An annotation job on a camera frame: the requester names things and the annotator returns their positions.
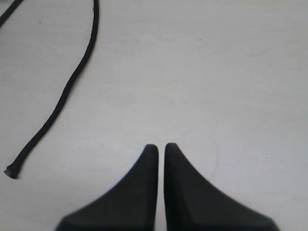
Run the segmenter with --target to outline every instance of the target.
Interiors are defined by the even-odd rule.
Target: cord end
[[[17,179],[18,173],[16,171],[13,171],[10,166],[7,166],[6,170],[3,171],[9,178]]]

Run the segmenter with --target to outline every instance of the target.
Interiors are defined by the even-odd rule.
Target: black cord
[[[9,8],[0,16],[0,28],[23,1],[24,0],[13,1]]]
[[[99,0],[93,0],[94,1],[94,17],[93,17],[93,25],[92,25],[92,32],[91,32],[91,38],[88,44],[88,47],[86,49],[86,52],[80,61],[78,67],[73,72],[72,76],[68,80],[62,95],[53,111],[51,116],[48,118],[48,120],[45,122],[43,127],[35,134],[35,136],[29,141],[29,143],[23,148],[23,150],[20,152],[20,154],[17,156],[17,158],[14,160],[14,162],[7,166],[4,173],[9,176],[12,179],[16,179],[18,177],[18,174],[21,170],[21,167],[23,163],[25,162],[26,158],[29,156],[32,149],[37,145],[37,143],[43,138],[43,136],[47,133],[47,131],[51,128],[53,123],[55,122],[56,118],[60,114],[61,110],[63,109],[68,95],[77,80],[78,76],[84,69],[85,65],[87,64],[95,46],[97,34],[98,34],[98,25],[99,25],[99,17],[100,17],[100,10],[99,10]]]

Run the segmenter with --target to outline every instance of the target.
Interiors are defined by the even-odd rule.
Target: white desk
[[[4,12],[12,0],[0,0]],[[25,0],[0,30],[0,167],[57,103],[92,1]],[[308,2],[102,0],[95,52],[19,180],[0,174],[0,231],[52,231],[109,190],[147,143],[176,142],[219,189],[308,230]]]

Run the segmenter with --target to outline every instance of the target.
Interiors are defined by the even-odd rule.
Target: black elastic string
[[[95,42],[96,42],[96,38],[97,38],[97,34],[98,34],[98,25],[99,25],[99,17],[100,17],[99,0],[93,0],[93,1],[94,1],[93,25],[92,25],[91,38],[90,38],[88,47],[86,49],[86,52],[85,52],[82,60],[80,61],[78,67],[73,72],[70,79],[68,80],[68,82],[67,82],[67,84],[66,84],[66,86],[63,90],[63,93],[62,93],[53,113],[51,114],[51,116],[45,122],[43,127],[37,132],[37,134],[35,134],[35,136],[29,141],[29,143],[23,148],[23,150],[20,152],[20,154],[14,160],[14,162],[11,165],[7,166],[6,170],[4,171],[4,173],[12,179],[16,179],[18,177],[18,174],[21,170],[21,167],[22,167],[24,161],[26,160],[26,158],[29,156],[32,149],[43,138],[43,136],[47,133],[47,131],[51,128],[51,126],[55,122],[56,118],[60,114],[61,110],[64,107],[64,104],[67,101],[67,97],[68,97],[75,81],[77,80],[78,76],[80,75],[80,73],[84,69],[85,65],[87,64],[87,62],[88,62],[88,60],[89,60],[89,58],[90,58],[90,56],[93,52]]]
[[[0,28],[23,1],[24,0],[13,1],[9,8],[0,16]]]

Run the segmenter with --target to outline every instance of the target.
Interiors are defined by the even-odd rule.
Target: white table
[[[0,0],[0,13],[12,0]],[[25,0],[0,30],[0,167],[52,112],[90,37],[92,1]],[[308,230],[308,2],[102,0],[91,62],[19,180],[0,231],[52,231],[176,142],[219,189]]]

